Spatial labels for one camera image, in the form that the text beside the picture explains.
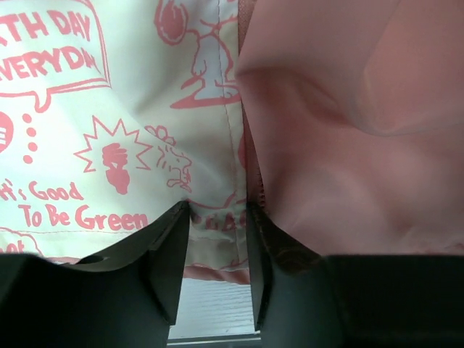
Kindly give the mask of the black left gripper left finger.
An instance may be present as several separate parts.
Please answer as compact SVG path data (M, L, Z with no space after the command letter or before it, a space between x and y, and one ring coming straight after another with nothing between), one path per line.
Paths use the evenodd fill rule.
M179 202L74 265L3 254L1 345L165 347L178 313L189 220L189 204Z

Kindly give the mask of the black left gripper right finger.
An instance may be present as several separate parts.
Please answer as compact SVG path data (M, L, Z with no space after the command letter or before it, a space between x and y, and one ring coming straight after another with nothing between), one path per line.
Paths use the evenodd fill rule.
M320 256L246 208L254 326L264 347L461 347L463 258Z

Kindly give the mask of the pink cream printed hooded jacket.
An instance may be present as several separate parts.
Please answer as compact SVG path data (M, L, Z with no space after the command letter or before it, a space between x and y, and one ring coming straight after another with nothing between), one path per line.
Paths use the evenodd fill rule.
M191 205L318 254L463 253L461 1L3 1L1 251L73 264Z

